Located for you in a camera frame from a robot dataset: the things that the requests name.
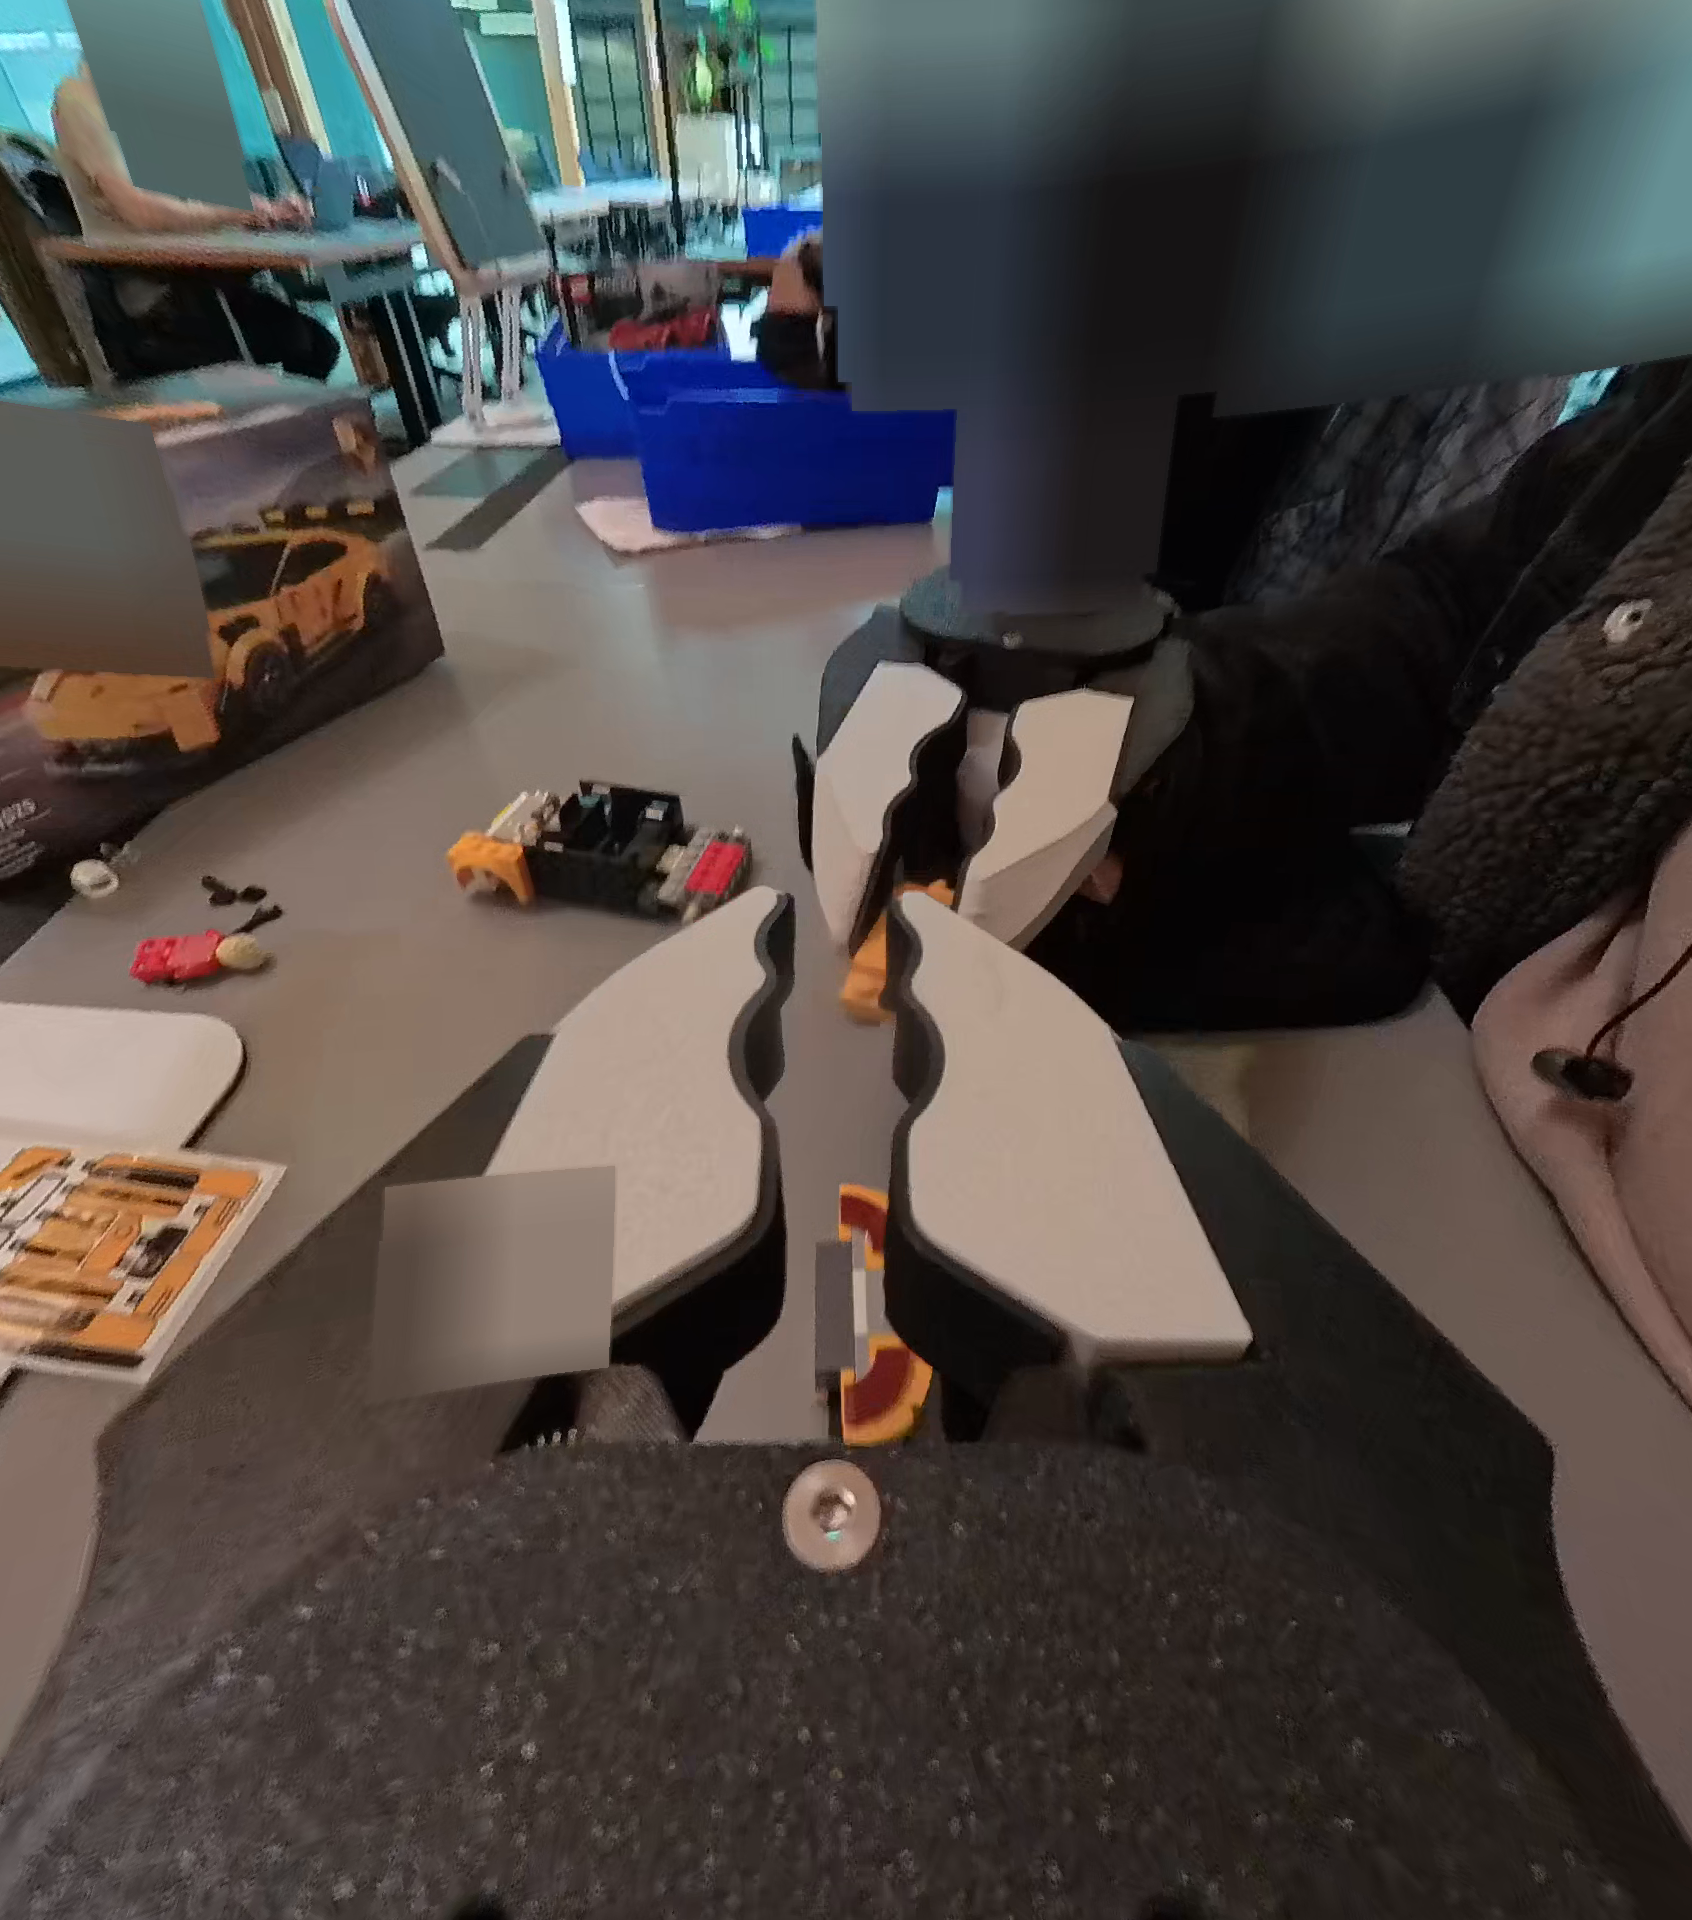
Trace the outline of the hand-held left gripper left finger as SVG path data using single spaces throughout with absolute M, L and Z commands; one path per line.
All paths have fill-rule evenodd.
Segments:
M 560 1019 L 487 1163 L 613 1179 L 604 1361 L 653 1375 L 687 1437 L 787 1307 L 787 1187 L 770 1097 L 787 1070 L 795 899 L 754 884 L 660 937 Z

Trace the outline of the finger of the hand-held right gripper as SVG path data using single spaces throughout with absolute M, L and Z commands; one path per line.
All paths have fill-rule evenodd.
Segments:
M 835 948 L 860 948 L 904 874 L 906 810 L 964 719 L 927 664 L 881 661 L 812 767 L 810 876 Z
M 1074 687 L 964 719 L 956 912 L 1027 948 L 1107 853 L 1132 697 Z

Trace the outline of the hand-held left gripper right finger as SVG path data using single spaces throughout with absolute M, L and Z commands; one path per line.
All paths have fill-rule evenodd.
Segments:
M 1253 1325 L 1114 1030 L 927 891 L 889 914 L 884 1307 L 945 1432 L 1018 1380 L 1228 1373 Z

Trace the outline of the orange lego wheel arch assembly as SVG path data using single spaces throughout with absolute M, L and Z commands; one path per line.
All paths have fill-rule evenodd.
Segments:
M 812 1253 L 812 1373 L 828 1432 L 851 1451 L 914 1437 L 931 1409 L 934 1370 L 889 1321 L 889 1195 L 838 1185 L 835 1227 Z

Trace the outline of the black lego car chassis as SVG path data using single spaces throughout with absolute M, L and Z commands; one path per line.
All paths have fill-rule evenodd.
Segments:
M 674 791 L 611 779 L 527 787 L 447 851 L 465 894 L 678 925 L 747 891 L 753 864 L 747 832 L 695 825 Z

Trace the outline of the lego set box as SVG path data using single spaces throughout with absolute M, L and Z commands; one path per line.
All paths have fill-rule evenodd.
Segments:
M 0 400 L 0 898 L 443 654 L 367 396 L 224 366 Z

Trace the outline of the orange lego sticker sheet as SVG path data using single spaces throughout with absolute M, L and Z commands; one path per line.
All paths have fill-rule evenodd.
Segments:
M 282 1187 L 282 1163 L 36 1143 L 0 1163 L 0 1361 L 149 1378 Z

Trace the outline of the blue plastic bin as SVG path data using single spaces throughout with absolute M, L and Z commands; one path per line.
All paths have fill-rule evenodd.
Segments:
M 859 410 L 793 387 L 641 400 L 648 516 L 667 533 L 925 523 L 952 486 L 952 410 Z
M 537 349 L 537 372 L 571 462 L 635 462 L 643 396 L 743 384 L 757 366 L 714 348 L 578 345 L 554 320 Z

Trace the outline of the black tilted board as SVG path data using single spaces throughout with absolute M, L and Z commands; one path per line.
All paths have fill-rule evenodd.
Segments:
M 451 2 L 328 2 L 426 256 L 465 299 L 550 275 L 547 231 Z

